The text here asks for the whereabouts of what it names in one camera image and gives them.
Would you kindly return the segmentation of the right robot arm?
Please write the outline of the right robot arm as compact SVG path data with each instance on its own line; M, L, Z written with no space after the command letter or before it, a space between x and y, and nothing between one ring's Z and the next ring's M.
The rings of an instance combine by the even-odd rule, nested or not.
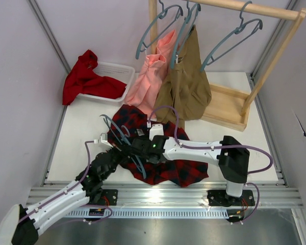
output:
M250 152L235 138L224 136L220 141L198 142L156 135L134 139L131 153L151 163L188 160L219 167L226 180L225 190L208 191L211 206L241 206L243 187L247 181Z

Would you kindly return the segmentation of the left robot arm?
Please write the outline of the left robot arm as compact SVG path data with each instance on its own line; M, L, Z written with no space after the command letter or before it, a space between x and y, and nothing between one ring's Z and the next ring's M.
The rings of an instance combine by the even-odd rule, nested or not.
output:
M102 185L118 165L136 161L143 166L143 157L128 146L115 146L101 152L74 181L37 204L14 205L0 224L0 244L35 244L57 221L69 212L84 206L97 205Z

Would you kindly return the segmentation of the red navy plaid skirt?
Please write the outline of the red navy plaid skirt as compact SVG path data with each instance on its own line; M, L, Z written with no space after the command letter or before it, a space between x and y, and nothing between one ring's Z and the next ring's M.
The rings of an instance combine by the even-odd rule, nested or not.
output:
M122 105L114 114L112 120L119 127L125 126L129 130L129 142L132 142L138 136L137 130L142 130L145 136L148 135L147 115L137 107ZM146 162L144 159L141 159L141 161L146 172L146 178L143 177L132 159L121 163L120 166L129 170L134 178L149 185L157 185L161 182L171 181L180 187L187 187L209 176L207 163L175 160L152 164Z

